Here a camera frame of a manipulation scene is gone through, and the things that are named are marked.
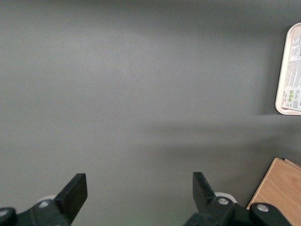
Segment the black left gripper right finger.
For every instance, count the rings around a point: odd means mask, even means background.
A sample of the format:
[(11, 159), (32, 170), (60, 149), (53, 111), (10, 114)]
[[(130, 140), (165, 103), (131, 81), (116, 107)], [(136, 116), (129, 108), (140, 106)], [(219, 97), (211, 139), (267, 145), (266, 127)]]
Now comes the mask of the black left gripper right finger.
[(290, 222), (271, 204), (256, 202), (249, 209), (225, 196), (217, 196), (202, 172), (193, 173), (193, 198), (198, 213), (186, 226), (289, 226)]

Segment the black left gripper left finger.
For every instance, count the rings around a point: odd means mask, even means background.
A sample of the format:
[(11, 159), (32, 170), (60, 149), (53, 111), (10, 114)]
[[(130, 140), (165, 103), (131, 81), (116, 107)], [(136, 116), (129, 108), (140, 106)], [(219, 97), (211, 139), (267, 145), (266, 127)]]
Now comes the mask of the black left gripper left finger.
[(0, 209), (2, 226), (70, 226), (87, 199), (85, 173), (77, 173), (54, 197), (45, 197), (28, 210)]

